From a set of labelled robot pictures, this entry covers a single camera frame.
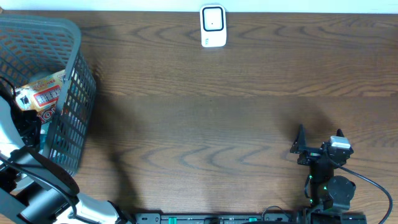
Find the red orange candy bar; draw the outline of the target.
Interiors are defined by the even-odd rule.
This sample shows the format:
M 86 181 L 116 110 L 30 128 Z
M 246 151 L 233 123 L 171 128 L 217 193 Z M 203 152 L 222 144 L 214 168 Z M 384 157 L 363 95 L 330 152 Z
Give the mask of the red orange candy bar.
M 38 111 L 37 116 L 41 120 L 41 124 L 51 122 L 56 110 L 57 110 L 57 107 L 55 105 L 52 105 L 48 108 L 44 108 L 43 110 Z

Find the yellow snack chip bag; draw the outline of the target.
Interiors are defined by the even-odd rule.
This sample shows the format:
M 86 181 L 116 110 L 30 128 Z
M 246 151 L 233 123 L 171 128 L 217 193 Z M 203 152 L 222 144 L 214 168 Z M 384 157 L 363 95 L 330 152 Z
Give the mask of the yellow snack chip bag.
M 22 110 L 38 112 L 52 106 L 58 100 L 64 78 L 65 70 L 61 70 L 16 88 L 16 103 Z

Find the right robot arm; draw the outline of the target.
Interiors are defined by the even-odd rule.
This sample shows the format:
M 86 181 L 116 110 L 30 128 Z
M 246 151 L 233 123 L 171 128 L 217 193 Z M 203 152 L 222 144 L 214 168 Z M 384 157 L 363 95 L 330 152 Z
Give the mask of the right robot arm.
M 343 213 L 349 210 L 356 190 L 354 182 L 335 175 L 335 169 L 346 164 L 353 153 L 342 130 L 338 129 L 320 147 L 310 147 L 306 143 L 304 126 L 300 125 L 290 152 L 298 154 L 297 164 L 309 167 L 304 194 L 310 206 L 298 213 L 298 221 L 342 223 Z

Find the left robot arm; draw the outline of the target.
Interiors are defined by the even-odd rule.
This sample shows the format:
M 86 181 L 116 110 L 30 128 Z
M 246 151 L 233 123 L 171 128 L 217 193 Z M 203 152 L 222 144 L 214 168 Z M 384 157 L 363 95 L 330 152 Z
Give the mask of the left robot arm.
M 39 154 L 40 121 L 1 87 L 1 215 L 15 223 L 134 223 L 112 202 L 80 193 L 74 179 Z

